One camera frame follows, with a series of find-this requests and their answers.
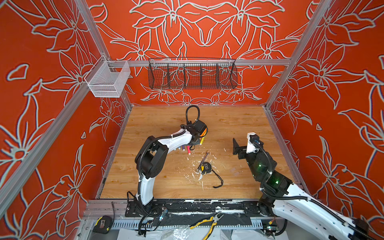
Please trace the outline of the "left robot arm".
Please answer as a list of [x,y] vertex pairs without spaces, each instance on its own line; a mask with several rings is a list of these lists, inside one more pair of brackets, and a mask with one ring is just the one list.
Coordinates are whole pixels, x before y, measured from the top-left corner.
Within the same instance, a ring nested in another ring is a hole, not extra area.
[[157,175],[162,171],[167,155],[181,147],[199,145],[208,133],[207,125],[200,120],[200,108],[191,105],[186,109],[186,124],[168,136],[150,136],[138,152],[137,164],[139,182],[135,195],[136,204],[143,214],[154,217],[160,211],[151,213],[151,202],[154,199],[153,189]]

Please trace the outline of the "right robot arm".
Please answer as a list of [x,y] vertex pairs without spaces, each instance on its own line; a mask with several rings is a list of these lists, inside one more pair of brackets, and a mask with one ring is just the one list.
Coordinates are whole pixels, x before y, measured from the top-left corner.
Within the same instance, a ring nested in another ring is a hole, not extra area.
[[277,162],[265,151],[255,133],[248,135],[246,146],[233,140],[233,155],[246,160],[254,180],[263,193],[258,210],[263,216],[280,217],[320,240],[370,240],[368,225],[348,218],[302,190],[276,170]]

